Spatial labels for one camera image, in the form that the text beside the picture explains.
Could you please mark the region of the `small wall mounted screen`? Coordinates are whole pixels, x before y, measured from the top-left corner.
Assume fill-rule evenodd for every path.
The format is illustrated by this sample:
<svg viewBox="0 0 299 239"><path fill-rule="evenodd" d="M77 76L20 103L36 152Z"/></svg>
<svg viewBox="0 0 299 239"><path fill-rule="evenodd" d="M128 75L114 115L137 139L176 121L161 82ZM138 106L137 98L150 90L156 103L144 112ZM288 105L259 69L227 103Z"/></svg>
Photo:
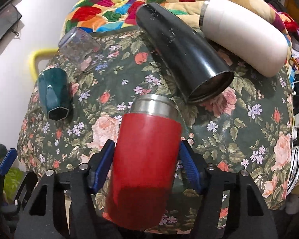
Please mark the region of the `small wall mounted screen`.
<svg viewBox="0 0 299 239"><path fill-rule="evenodd" d="M21 18L21 13L12 3L6 5L0 10L0 41L8 32L15 33L13 27L20 21Z"/></svg>

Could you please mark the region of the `colourful patchwork blanket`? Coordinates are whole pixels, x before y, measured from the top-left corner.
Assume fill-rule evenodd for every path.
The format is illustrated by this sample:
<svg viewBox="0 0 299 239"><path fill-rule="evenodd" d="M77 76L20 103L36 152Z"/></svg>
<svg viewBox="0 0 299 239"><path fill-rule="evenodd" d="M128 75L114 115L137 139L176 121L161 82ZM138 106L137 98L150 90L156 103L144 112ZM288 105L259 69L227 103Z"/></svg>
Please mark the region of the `colourful patchwork blanket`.
<svg viewBox="0 0 299 239"><path fill-rule="evenodd" d="M61 34L73 27L86 32L106 32L136 24L136 11L146 3L158 3L192 28L199 28L201 6L206 0L80 0L66 16ZM264 0L228 0L254 12L279 31L288 31L279 10Z"/></svg>

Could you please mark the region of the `clear glass cup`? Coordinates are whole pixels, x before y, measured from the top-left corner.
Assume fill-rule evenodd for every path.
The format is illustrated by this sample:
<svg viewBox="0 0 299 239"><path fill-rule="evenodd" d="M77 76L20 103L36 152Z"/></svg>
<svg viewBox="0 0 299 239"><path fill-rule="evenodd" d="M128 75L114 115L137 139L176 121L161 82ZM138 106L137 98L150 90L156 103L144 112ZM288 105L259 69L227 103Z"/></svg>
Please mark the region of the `clear glass cup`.
<svg viewBox="0 0 299 239"><path fill-rule="evenodd" d="M58 43L59 51L81 72L89 71L102 54L101 45L86 31L73 27Z"/></svg>

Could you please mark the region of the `red thermos cup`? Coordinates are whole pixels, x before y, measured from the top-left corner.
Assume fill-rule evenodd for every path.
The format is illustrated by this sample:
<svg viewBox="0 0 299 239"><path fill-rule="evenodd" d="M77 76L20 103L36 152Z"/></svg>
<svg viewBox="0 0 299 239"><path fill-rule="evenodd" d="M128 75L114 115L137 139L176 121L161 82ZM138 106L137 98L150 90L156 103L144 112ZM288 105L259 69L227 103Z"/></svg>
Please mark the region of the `red thermos cup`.
<svg viewBox="0 0 299 239"><path fill-rule="evenodd" d="M159 224L172 189L182 127L175 103L138 96L124 114L114 152L106 211L130 230Z"/></svg>

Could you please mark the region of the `dark green faceted cup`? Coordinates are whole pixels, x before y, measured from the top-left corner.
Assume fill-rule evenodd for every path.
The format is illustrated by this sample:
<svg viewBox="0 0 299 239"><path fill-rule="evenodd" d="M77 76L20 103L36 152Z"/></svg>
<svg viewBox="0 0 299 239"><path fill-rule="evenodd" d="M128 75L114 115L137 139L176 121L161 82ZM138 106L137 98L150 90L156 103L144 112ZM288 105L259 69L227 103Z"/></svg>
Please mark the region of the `dark green faceted cup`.
<svg viewBox="0 0 299 239"><path fill-rule="evenodd" d="M61 68L50 68L38 76L39 99L50 120L66 119L72 109L67 74Z"/></svg>

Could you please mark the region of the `yellow padded bed rail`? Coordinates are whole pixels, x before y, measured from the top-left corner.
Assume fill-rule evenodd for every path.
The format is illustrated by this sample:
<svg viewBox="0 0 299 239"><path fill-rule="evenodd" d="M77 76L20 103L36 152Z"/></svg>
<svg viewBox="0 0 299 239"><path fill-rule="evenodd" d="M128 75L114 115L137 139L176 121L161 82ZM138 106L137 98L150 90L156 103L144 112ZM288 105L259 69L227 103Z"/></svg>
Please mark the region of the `yellow padded bed rail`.
<svg viewBox="0 0 299 239"><path fill-rule="evenodd" d="M39 63L50 59L58 51L58 48L44 48L32 51L27 60L29 66L30 76L35 82L39 75Z"/></svg>

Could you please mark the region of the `floral green quilt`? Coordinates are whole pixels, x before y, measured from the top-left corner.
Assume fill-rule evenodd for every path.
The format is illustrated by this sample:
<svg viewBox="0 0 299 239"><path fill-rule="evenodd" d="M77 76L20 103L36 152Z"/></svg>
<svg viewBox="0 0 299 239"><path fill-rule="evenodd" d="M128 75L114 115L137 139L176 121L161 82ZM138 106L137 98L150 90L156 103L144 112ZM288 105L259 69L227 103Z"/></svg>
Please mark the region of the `floral green quilt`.
<svg viewBox="0 0 299 239"><path fill-rule="evenodd" d="M286 66L265 77L204 44L166 67L145 33L98 37L89 73L63 55L38 78L18 157L49 203L68 175L72 212L132 230L209 238L284 202L292 98Z"/></svg>

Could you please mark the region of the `red plush toy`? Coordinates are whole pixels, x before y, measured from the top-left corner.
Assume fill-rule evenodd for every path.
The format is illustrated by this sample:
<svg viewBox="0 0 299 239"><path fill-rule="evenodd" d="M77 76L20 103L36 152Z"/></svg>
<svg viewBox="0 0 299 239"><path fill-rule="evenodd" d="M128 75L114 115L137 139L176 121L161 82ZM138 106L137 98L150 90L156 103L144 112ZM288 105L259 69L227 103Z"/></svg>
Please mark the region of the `red plush toy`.
<svg viewBox="0 0 299 239"><path fill-rule="evenodd" d="M299 24L286 12L278 12L287 31L299 38Z"/></svg>

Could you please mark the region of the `white thermos cup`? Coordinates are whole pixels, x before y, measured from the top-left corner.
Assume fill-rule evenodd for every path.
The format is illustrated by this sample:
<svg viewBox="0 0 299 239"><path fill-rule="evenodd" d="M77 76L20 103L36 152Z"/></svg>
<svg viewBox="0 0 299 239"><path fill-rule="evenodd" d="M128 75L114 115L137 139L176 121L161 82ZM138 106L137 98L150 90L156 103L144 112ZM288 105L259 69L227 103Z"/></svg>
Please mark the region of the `white thermos cup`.
<svg viewBox="0 0 299 239"><path fill-rule="evenodd" d="M265 77L283 67L288 54L286 37L254 12L228 0L206 0L201 7L200 29Z"/></svg>

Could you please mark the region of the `black thermos bottle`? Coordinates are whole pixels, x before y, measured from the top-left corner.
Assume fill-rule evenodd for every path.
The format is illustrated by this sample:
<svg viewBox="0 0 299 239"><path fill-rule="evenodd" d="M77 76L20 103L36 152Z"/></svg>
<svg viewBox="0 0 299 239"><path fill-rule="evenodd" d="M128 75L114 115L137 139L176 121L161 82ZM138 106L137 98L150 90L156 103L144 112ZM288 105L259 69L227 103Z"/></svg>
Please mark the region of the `black thermos bottle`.
<svg viewBox="0 0 299 239"><path fill-rule="evenodd" d="M220 95L234 72L201 34L157 3L137 9L136 22L165 62L187 103Z"/></svg>

